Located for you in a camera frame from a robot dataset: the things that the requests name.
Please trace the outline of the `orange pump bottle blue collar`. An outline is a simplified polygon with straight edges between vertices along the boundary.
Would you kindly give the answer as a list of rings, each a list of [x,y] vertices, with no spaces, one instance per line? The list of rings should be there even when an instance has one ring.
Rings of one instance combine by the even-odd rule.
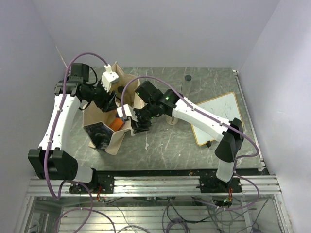
[[[113,131],[118,131],[120,130],[124,125],[124,121],[121,120],[120,118],[115,118],[111,124],[109,125],[109,128],[111,128]]]

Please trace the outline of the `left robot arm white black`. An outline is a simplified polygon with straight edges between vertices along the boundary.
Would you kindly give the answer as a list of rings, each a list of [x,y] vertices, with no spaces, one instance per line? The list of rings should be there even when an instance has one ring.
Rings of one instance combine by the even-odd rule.
[[[82,101],[93,103],[102,112],[117,108],[116,93],[112,85],[119,76],[110,64],[106,64],[100,80],[90,84],[90,67],[83,63],[72,63],[70,73],[55,87],[54,109],[46,133],[37,149],[31,149],[28,159],[40,179],[82,182],[89,193],[99,188],[96,171],[78,165],[67,153],[67,142],[74,116]]]

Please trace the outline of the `clear square bottle black cap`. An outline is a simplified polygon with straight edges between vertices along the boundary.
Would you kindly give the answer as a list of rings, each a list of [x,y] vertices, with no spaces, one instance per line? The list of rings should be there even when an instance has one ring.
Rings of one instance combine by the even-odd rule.
[[[123,86],[119,86],[119,87],[117,88],[117,91],[118,91],[119,93],[122,93],[123,90],[124,90],[124,87],[123,87]]]

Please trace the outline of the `cream canvas tote bag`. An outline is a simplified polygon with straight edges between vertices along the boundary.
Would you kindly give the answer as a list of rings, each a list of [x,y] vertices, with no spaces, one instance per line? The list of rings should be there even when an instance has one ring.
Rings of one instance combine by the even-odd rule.
[[[117,93],[117,98],[121,98],[121,87],[136,76],[125,73],[122,68],[115,62],[112,70],[120,78],[117,84],[112,85],[112,90]],[[145,103],[135,93],[135,89],[140,85],[140,80],[131,83],[124,94],[124,105],[128,104],[132,108],[140,109]],[[105,151],[110,155],[116,155],[125,133],[130,132],[134,136],[130,121],[122,121],[117,110],[102,112],[93,102],[83,111],[83,128],[90,139],[88,146],[94,150]]]

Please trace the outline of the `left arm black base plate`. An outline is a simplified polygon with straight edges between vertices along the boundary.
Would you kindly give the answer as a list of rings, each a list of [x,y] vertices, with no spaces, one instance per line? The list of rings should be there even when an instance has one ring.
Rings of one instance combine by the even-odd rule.
[[[100,176],[96,182],[84,183],[91,193],[112,194],[114,191],[114,178],[111,176]],[[69,188],[71,194],[87,194],[88,191],[81,184],[74,184]]]

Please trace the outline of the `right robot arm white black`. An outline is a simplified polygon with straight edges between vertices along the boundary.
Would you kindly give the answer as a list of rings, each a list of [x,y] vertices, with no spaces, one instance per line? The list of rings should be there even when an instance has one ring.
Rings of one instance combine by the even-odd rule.
[[[219,159],[214,186],[220,192],[229,189],[235,159],[243,143],[241,120],[221,118],[193,103],[186,103],[186,98],[172,89],[162,93],[150,81],[144,81],[135,93],[146,105],[134,109],[135,117],[131,122],[134,132],[149,130],[151,119],[162,115],[181,119],[206,132],[219,142],[214,152]]]

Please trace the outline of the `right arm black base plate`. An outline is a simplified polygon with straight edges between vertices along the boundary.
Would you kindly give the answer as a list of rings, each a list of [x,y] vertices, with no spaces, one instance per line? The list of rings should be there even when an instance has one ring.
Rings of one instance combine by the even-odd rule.
[[[232,178],[229,182],[223,182],[216,177],[200,177],[196,187],[201,193],[241,193],[242,186],[239,178]]]

